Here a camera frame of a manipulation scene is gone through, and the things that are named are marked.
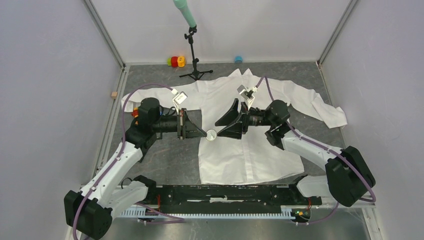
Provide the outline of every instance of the gray floor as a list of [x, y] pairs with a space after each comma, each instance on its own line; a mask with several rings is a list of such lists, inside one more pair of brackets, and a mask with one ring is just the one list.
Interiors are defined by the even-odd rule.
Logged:
[[[330, 103], [324, 82], [320, 72], [314, 62], [264, 62], [264, 63], [213, 63], [200, 64], [198, 69], [213, 70], [202, 77], [202, 81], [214, 80], [219, 77], [228, 76], [235, 69], [240, 69], [244, 73], [250, 69], [256, 76], [266, 75], [277, 80], [292, 80], [296, 84], [307, 89], [315, 89], [321, 94], [325, 103]], [[140, 65], [131, 66], [125, 85], [124, 94], [145, 83], [160, 83], [170, 86], [178, 86], [193, 83], [190, 77], [180, 78], [179, 75], [192, 71], [192, 66], [183, 68], [172, 68], [167, 65]], [[322, 122], [312, 117], [306, 116], [293, 107], [289, 108], [291, 114], [290, 122], [304, 134], [317, 139], [323, 143], [337, 147], [343, 147], [343, 140], [338, 128], [328, 129]], [[201, 126], [202, 114], [200, 110], [190, 111], [190, 118]], [[125, 125], [129, 126], [132, 116], [125, 114]], [[134, 178], [144, 175], [155, 180], [158, 184], [200, 184], [198, 149], [200, 139], [178, 140], [176, 133], [165, 133], [162, 140], [150, 148], [142, 163], [135, 164], [125, 177]], [[115, 128], [115, 132], [110, 146], [109, 156], [117, 149], [121, 142], [121, 126]], [[324, 171], [313, 163], [302, 159], [305, 172], [300, 175], [323, 175]], [[272, 182], [273, 184], [291, 183], [297, 176], [292, 176]]]
[[[171, 86], [190, 84], [189, 77], [179, 75], [191, 71], [191, 65], [172, 68], [166, 65], [132, 66], [129, 70], [125, 93], [145, 83], [162, 83]], [[275, 63], [219, 63], [201, 64], [199, 70], [213, 69], [212, 74], [202, 80], [213, 80], [228, 76], [239, 68], [243, 73], [250, 68], [256, 76], [267, 75], [278, 80], [292, 80], [308, 89], [315, 89], [326, 103], [330, 103], [321, 75], [314, 62], [275, 62]], [[326, 144], [343, 147], [339, 129], [328, 129], [314, 118], [289, 109], [291, 123], [304, 134]], [[190, 117], [201, 125], [200, 111], [192, 111]], [[125, 114], [125, 124], [131, 122], [129, 113]], [[121, 141], [121, 128], [117, 127], [113, 136], [111, 153]], [[163, 140], [157, 141], [149, 150], [142, 163], [137, 163], [127, 177], [144, 175], [158, 184], [200, 184], [198, 166], [199, 139], [177, 140], [175, 133], [168, 133]], [[324, 172], [309, 161], [302, 160], [304, 174], [323, 175]], [[290, 183], [296, 177], [281, 179], [274, 183]], [[325, 217], [329, 210], [313, 209], [311, 220]], [[117, 218], [103, 240], [133, 239], [188, 239], [188, 240], [225, 240], [225, 239], [314, 239], [314, 240], [367, 240], [370, 239], [360, 209], [339, 209], [337, 213], [320, 224], [295, 227], [284, 220], [206, 220], [191, 219], [186, 223], [149, 225], [137, 223], [131, 218]]]

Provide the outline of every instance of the white round object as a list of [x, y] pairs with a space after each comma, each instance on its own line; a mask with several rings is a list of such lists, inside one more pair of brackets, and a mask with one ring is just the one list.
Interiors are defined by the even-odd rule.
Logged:
[[217, 138], [217, 131], [213, 130], [213, 129], [209, 129], [206, 132], [206, 140], [208, 141], [213, 141]]

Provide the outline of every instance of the blue object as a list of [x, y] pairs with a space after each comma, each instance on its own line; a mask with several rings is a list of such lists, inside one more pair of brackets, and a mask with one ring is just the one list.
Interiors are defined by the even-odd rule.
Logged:
[[234, 59], [235, 64], [241, 64], [243, 62], [243, 58], [241, 56], [236, 56]]
[[187, 0], [173, 0], [173, 3], [175, 4], [175, 7], [181, 11], [182, 16], [185, 18], [188, 25], [191, 28], [196, 27], [196, 21], [193, 18], [192, 12], [190, 12], [189, 6], [187, 5]]

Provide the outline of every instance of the white t-shirt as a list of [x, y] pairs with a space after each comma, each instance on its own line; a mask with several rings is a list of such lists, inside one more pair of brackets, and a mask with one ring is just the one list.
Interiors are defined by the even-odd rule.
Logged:
[[[206, 132], [214, 129], [219, 132], [224, 126], [215, 126], [215, 122], [230, 108], [235, 98], [240, 102], [243, 97], [237, 92], [240, 85], [246, 88], [255, 86], [259, 77], [250, 71], [241, 75], [240, 70], [228, 77], [215, 80], [198, 80], [191, 84], [174, 87], [185, 92], [188, 98], [180, 105], [187, 110], [201, 110], [202, 126]], [[292, 81], [268, 79], [274, 99], [282, 100], [301, 113], [323, 120], [316, 111], [313, 102], [325, 111], [337, 115], [336, 108], [322, 107], [322, 98], [314, 90], [308, 90]], [[265, 80], [254, 93], [253, 108], [265, 109], [270, 103]], [[128, 95], [122, 98], [122, 104]], [[132, 112], [145, 98], [156, 98], [163, 107], [173, 107], [171, 91], [166, 88], [151, 88], [136, 91], [125, 106], [125, 112]], [[198, 150], [199, 173], [202, 184], [245, 185], [275, 181], [304, 172], [299, 155], [270, 145], [265, 136], [269, 126], [249, 127], [241, 140], [217, 137], [213, 141], [201, 138]]]

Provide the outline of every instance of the microphone stand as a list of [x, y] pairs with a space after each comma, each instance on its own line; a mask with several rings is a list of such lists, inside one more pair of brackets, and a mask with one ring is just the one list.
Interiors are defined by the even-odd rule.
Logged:
[[209, 71], [198, 71], [197, 68], [197, 63], [199, 62], [198, 58], [195, 58], [195, 52], [193, 50], [193, 35], [197, 32], [197, 26], [194, 27], [190, 27], [188, 29], [188, 35], [184, 34], [184, 38], [188, 39], [188, 43], [190, 44], [191, 47], [191, 56], [193, 59], [193, 72], [192, 73], [188, 73], [188, 74], [184, 74], [179, 76], [180, 78], [182, 77], [187, 77], [189, 76], [190, 78], [194, 79], [195, 81], [200, 80], [200, 78], [205, 74], [205, 73], [213, 73], [213, 70], [209, 70]]

